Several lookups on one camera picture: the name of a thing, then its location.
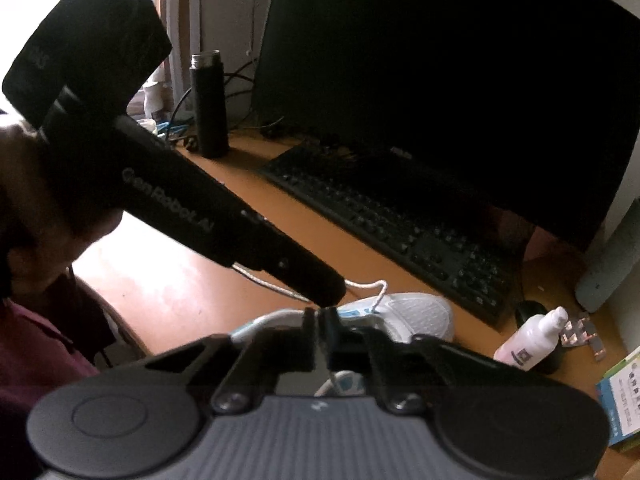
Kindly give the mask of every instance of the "gray cylinder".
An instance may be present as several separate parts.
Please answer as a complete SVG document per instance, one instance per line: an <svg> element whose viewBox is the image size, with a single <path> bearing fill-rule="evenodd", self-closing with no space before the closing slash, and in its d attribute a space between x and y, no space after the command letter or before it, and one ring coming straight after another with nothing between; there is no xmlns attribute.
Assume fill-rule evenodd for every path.
<svg viewBox="0 0 640 480"><path fill-rule="evenodd" d="M588 312L595 312L620 286L640 260L640 198L607 241L602 254L575 286L575 299Z"/></svg>

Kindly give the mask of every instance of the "computer monitor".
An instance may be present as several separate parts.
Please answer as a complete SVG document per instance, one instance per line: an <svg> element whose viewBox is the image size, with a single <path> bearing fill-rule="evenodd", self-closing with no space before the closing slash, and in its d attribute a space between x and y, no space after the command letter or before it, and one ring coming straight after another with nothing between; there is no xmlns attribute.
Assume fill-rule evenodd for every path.
<svg viewBox="0 0 640 480"><path fill-rule="evenodd" d="M640 128L610 0L271 0L253 106L392 151L586 248Z"/></svg>

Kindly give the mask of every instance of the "desk surface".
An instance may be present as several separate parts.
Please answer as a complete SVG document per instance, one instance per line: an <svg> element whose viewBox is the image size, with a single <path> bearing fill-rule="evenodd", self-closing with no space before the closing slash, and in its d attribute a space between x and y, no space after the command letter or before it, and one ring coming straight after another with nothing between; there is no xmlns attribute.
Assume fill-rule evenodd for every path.
<svg viewBox="0 0 640 480"><path fill-rule="evenodd" d="M251 136L235 136L230 143L231 152L219 161L187 156L350 280L365 283L383 278L389 283L389 292L437 294L252 171L288 149L286 143ZM74 269L104 297L113 314L152 354L211 333L228 332L279 308L303 307L206 260L128 215L111 235L90 247ZM524 296L547 308L562 305L570 311L577 310L572 290L579 273L579 265L570 259L528 262L522 279ZM350 290L342 303L368 295L366 290ZM497 331L455 304L453 309L456 342L487 356L493 355L515 330L513 319ZM567 352L555 378L595 396L594 385L626 351L606 307L592 319L604 340L607 357L596 363L590 348L573 349ZM607 450L598 478L619 480L638 458L640 450L624 455Z"/></svg>

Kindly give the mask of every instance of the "black keyboard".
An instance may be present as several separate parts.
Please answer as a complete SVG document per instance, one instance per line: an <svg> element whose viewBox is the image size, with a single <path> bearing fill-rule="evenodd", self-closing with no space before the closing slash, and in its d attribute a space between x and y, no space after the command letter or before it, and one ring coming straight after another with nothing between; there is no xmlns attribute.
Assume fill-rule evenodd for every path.
<svg viewBox="0 0 640 480"><path fill-rule="evenodd" d="M467 235L436 214L406 212L392 204L392 199L363 190L371 188L366 185L367 179L354 178L349 166L348 159L340 160L327 155L323 148L301 144L269 162L260 172L474 316L495 326L509 308L508 297L517 270L513 256Z"/></svg>

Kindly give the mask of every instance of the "person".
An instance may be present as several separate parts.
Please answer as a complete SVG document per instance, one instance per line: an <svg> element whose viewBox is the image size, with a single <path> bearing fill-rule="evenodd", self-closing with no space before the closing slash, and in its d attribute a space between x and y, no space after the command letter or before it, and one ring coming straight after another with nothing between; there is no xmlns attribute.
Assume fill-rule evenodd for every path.
<svg viewBox="0 0 640 480"><path fill-rule="evenodd" d="M55 326L14 299L42 293L122 218L122 211L82 201L62 211L39 142L20 118L0 114L0 247L11 247L0 254L10 272L0 280L11 280L13 298L0 303L0 479L39 475L25 432L30 409L57 387L97 373ZM30 235L28 245L14 246L16 223Z"/></svg>

